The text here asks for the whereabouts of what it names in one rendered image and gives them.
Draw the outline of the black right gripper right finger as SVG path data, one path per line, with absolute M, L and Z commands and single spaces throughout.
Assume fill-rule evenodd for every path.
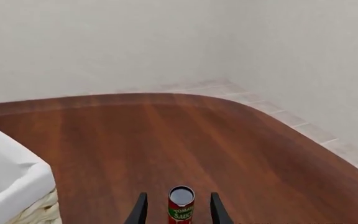
M 227 213 L 217 192 L 211 193 L 210 212 L 213 224 L 232 224 L 232 219 Z

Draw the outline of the wicker basket with white liner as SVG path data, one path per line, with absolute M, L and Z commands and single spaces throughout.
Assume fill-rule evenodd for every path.
M 0 224 L 63 224 L 51 167 L 1 131 Z

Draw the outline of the red tomato sauce tin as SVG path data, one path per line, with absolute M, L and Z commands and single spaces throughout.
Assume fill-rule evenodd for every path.
M 188 186 L 179 185 L 168 193 L 168 224 L 192 224 L 195 192 Z

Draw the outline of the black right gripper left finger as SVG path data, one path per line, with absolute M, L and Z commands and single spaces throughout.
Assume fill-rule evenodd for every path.
M 147 193 L 142 192 L 124 224 L 145 224 L 147 219 Z

